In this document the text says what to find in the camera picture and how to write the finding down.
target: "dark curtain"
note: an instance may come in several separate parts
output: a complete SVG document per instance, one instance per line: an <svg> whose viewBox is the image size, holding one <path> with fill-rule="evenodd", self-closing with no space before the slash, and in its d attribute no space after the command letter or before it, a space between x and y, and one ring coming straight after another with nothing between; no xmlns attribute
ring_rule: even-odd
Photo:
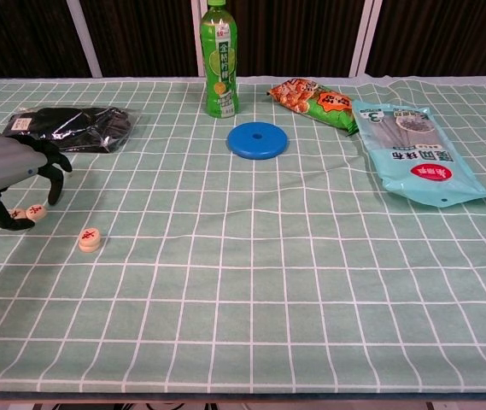
<svg viewBox="0 0 486 410"><path fill-rule="evenodd" d="M486 0L384 0L366 72L486 75Z"/></svg>
<svg viewBox="0 0 486 410"><path fill-rule="evenodd" d="M228 0L237 75L347 77L364 0Z"/></svg>
<svg viewBox="0 0 486 410"><path fill-rule="evenodd" d="M81 0L104 77L197 76L190 0Z"/></svg>
<svg viewBox="0 0 486 410"><path fill-rule="evenodd" d="M65 1L0 0L0 78L90 75Z"/></svg>

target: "black cloth in plastic bag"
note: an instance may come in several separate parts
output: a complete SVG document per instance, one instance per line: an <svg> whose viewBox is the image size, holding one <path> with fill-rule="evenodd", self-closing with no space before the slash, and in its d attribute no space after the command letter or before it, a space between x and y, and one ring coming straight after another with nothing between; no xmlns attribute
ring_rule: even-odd
<svg viewBox="0 0 486 410"><path fill-rule="evenodd" d="M54 107L13 115L3 135L45 139L62 152L110 153L126 142L131 129L131 116L119 108Z"/></svg>

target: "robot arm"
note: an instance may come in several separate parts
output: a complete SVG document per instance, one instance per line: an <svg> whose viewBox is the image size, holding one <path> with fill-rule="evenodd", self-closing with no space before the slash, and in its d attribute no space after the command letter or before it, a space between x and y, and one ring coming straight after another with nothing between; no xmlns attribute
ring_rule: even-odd
<svg viewBox="0 0 486 410"><path fill-rule="evenodd" d="M72 172L70 161L54 144L29 136L5 137L0 134L0 228L19 231L34 226L33 221L28 219L12 219L1 201L1 195L11 185L35 174L51 182L49 204L58 202L64 177L54 164L59 164L67 173Z"/></svg>

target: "green plastic bottle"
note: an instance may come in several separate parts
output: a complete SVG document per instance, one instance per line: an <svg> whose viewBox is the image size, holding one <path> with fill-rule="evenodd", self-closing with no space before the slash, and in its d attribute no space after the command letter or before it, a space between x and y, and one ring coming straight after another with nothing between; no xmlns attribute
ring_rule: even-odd
<svg viewBox="0 0 486 410"><path fill-rule="evenodd" d="M225 10L225 0L208 0L201 19L202 59L207 76L207 113L225 118L238 111L237 25Z"/></svg>

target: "green checkered tablecloth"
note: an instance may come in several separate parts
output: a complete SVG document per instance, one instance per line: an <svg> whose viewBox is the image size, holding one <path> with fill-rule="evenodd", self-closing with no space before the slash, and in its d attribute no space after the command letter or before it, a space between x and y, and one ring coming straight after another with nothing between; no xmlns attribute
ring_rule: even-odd
<svg viewBox="0 0 486 410"><path fill-rule="evenodd" d="M486 187L485 80L325 84L431 107ZM70 155L44 220L0 230L0 391L486 391L486 201L386 192L358 134L273 103L279 82L241 82L241 113L215 120L198 79L0 80L0 131L21 107L141 113L119 152ZM231 155L228 132L253 120L288 150ZM3 201L47 191L28 179ZM92 254L85 226L104 237Z"/></svg>

